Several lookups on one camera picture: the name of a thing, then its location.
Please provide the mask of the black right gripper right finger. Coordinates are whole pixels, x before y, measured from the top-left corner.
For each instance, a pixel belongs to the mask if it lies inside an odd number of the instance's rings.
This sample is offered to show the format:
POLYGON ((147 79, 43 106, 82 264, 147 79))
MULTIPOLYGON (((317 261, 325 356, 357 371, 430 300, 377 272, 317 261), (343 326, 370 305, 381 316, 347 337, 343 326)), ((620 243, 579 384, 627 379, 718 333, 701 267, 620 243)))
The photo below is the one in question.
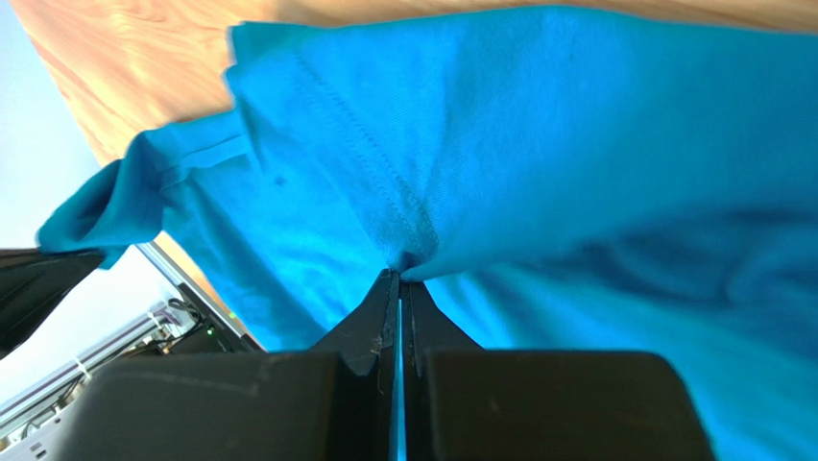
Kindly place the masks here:
POLYGON ((438 308, 422 282, 400 284, 400 310, 406 458, 432 460, 426 353, 482 347, 438 308))

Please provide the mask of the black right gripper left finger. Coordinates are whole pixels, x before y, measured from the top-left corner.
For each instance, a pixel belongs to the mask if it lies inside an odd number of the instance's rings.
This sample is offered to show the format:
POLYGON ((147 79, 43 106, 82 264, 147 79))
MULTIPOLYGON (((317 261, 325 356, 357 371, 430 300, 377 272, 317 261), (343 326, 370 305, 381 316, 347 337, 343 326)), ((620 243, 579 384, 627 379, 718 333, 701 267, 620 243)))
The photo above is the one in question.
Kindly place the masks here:
POLYGON ((338 357, 329 460, 390 458, 399 276, 383 270, 363 301, 309 350, 338 357))

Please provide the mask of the blue t shirt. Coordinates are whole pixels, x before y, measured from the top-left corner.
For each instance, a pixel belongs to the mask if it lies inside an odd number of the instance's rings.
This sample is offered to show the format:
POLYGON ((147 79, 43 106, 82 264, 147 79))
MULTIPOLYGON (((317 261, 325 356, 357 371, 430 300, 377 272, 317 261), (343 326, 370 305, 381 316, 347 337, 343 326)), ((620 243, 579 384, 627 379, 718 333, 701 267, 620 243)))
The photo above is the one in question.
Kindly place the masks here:
POLYGON ((816 458, 816 36, 536 7, 229 37, 232 108, 137 135, 41 250, 166 231, 269 351, 390 268, 484 346, 662 355, 721 460, 816 458))

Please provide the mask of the aluminium frame rail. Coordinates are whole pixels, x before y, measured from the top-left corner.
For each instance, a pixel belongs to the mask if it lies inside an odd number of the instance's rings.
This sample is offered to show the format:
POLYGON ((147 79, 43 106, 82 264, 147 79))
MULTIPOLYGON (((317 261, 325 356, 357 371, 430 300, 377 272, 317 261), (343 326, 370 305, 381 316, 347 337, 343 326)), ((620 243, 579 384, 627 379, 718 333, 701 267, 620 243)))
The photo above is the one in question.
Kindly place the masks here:
POLYGON ((257 343, 157 244, 108 270, 94 253, 1 253, 1 456, 44 460, 109 362, 257 343))

